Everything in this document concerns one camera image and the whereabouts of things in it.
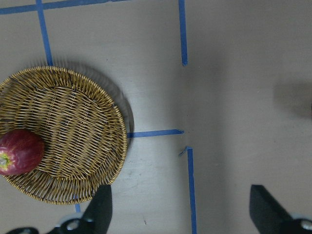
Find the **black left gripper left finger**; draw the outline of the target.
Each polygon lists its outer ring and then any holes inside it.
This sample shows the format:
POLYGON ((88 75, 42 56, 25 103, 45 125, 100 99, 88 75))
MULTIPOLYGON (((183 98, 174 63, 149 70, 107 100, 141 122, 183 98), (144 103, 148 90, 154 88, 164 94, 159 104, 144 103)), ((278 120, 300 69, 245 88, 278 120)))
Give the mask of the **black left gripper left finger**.
POLYGON ((86 210, 64 216, 51 234, 105 234, 112 219, 113 203, 110 185, 99 186, 86 210))

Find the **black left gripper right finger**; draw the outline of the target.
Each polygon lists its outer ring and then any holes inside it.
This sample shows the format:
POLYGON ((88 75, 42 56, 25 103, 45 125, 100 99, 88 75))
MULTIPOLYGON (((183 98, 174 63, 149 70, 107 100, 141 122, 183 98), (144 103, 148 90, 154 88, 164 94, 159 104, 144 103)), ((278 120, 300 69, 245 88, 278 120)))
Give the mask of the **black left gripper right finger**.
POLYGON ((260 234, 310 234, 312 220, 292 217, 263 185, 251 185, 249 214, 260 234))

